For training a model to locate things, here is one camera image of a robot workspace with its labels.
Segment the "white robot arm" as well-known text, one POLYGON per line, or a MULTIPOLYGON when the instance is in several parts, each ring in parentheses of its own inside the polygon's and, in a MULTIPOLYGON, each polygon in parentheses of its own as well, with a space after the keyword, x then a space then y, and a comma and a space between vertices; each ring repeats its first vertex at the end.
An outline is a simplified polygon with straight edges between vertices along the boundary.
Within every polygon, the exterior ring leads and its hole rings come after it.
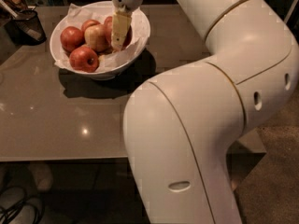
POLYGON ((151 224, 242 224, 226 153, 290 99, 298 44, 264 0, 177 1, 210 55, 132 93, 130 166, 151 224))

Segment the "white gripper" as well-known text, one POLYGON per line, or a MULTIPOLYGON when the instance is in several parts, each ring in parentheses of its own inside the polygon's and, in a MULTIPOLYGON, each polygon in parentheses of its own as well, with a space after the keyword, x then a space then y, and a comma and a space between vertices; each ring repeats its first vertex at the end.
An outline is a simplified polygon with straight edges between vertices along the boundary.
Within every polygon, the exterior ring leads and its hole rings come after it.
POLYGON ((143 0, 111 0, 117 11, 112 16, 111 46, 115 50, 125 49, 132 39, 132 17, 126 13, 137 10, 143 0))

